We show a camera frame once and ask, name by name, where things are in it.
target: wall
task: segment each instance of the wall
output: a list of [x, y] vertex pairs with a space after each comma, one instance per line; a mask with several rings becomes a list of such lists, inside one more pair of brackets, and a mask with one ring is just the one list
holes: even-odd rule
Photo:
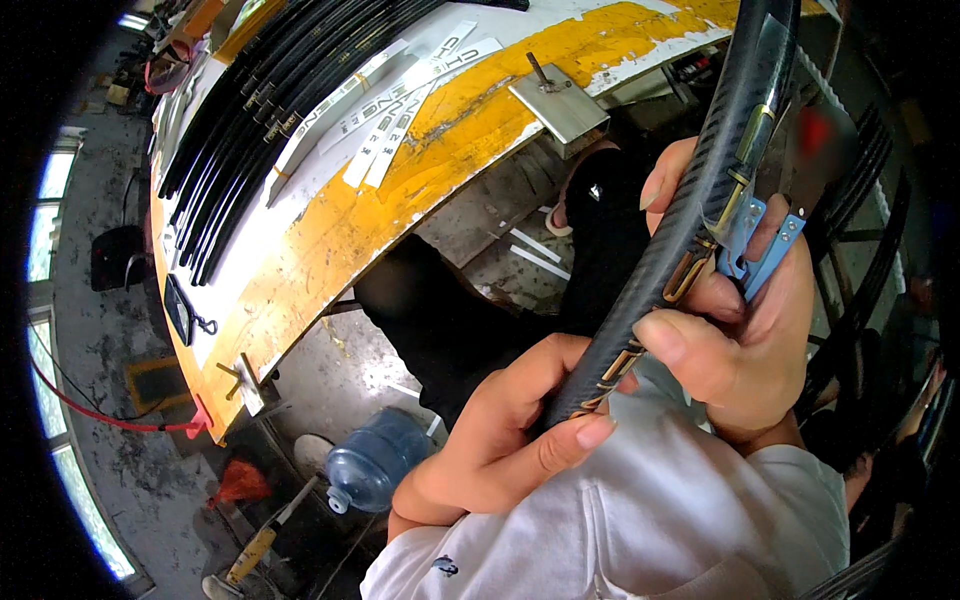
[[[89, 287], [90, 243], [121, 225], [124, 187], [144, 154], [149, 121], [120, 114], [107, 105], [102, 114], [78, 114], [83, 100], [103, 103], [106, 89], [94, 87], [98, 73], [114, 62], [135, 37], [117, 28], [79, 79], [73, 111], [64, 125], [88, 128], [74, 162], [61, 205], [60, 247], [53, 263], [56, 340], [64, 370], [89, 396], [102, 400], [108, 414], [130, 415], [124, 368], [132, 362], [173, 355], [162, 321], [151, 324], [146, 286], [151, 274], [130, 292], [103, 293]], [[127, 222], [143, 225], [146, 206], [138, 202], [137, 183], [128, 199]], [[207, 499], [215, 477], [199, 456], [182, 459], [167, 434], [141, 434], [71, 415], [73, 431], [89, 472], [89, 483], [112, 519], [121, 545], [140, 562], [156, 584], [151, 595], [204, 598], [200, 580], [207, 552], [194, 532], [194, 514]]]

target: transparent plastic wrap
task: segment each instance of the transparent plastic wrap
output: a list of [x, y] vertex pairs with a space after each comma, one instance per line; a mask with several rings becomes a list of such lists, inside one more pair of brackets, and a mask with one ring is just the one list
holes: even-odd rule
[[[750, 115], [744, 126], [740, 142], [734, 156], [737, 163], [728, 171], [733, 182], [729, 201], [719, 214], [704, 211], [704, 227], [721, 246], [729, 248], [737, 240], [732, 236], [736, 228], [732, 227], [733, 215], [743, 211], [744, 204], [753, 199], [754, 175], [786, 110], [789, 92], [787, 81], [793, 66], [793, 53], [784, 53], [783, 47], [794, 47], [796, 40], [790, 31], [772, 14], [767, 14], [760, 28], [760, 35], [751, 56], [745, 57], [748, 64], [756, 65], [756, 75], [741, 83], [751, 89], [743, 93], [760, 93], [760, 102], [750, 108]], [[756, 86], [756, 80], [765, 84]], [[740, 90], [734, 90], [734, 96]]]

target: white t-shirt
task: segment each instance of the white t-shirt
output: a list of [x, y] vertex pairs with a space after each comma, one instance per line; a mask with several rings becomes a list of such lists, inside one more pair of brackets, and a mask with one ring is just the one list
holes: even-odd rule
[[781, 598], [850, 562], [844, 482], [790, 445], [746, 459], [697, 427], [666, 368], [613, 395], [613, 435], [506, 515], [418, 527], [383, 550], [364, 598]]

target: red wire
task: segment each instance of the red wire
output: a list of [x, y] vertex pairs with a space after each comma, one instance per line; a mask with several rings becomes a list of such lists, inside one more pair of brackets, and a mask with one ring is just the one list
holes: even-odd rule
[[183, 431], [186, 429], [200, 429], [202, 427], [202, 425], [199, 425], [193, 422], [177, 423], [174, 425], [138, 425], [136, 423], [129, 423], [126, 421], [117, 420], [117, 419], [114, 419], [113, 417], [98, 415], [97, 413], [94, 413], [91, 410], [83, 408], [83, 406], [81, 406], [80, 404], [77, 404], [76, 402], [71, 400], [66, 394], [64, 394], [59, 389], [57, 389], [57, 386], [50, 383], [50, 380], [46, 378], [46, 376], [43, 374], [43, 371], [41, 371], [40, 367], [36, 364], [36, 360], [34, 360], [33, 356], [30, 357], [30, 362], [34, 365], [34, 371], [36, 371], [36, 374], [40, 376], [40, 380], [43, 381], [44, 385], [50, 388], [50, 391], [56, 394], [59, 399], [63, 400], [63, 402], [67, 406], [69, 406], [70, 408], [72, 408], [73, 410], [77, 411], [82, 415], [87, 415], [88, 417], [92, 417], [104, 423], [109, 423], [115, 427], [120, 427], [121, 429], [129, 429], [131, 431], [150, 431], [150, 432]]

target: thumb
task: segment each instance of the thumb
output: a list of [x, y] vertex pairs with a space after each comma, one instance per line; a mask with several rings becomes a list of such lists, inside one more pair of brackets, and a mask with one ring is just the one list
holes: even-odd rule
[[616, 421], [607, 415], [565, 420], [485, 469], [517, 504], [550, 477], [581, 463], [615, 428]]
[[702, 317], [655, 310], [636, 322], [634, 335], [698, 400], [723, 405], [733, 391], [740, 346]]

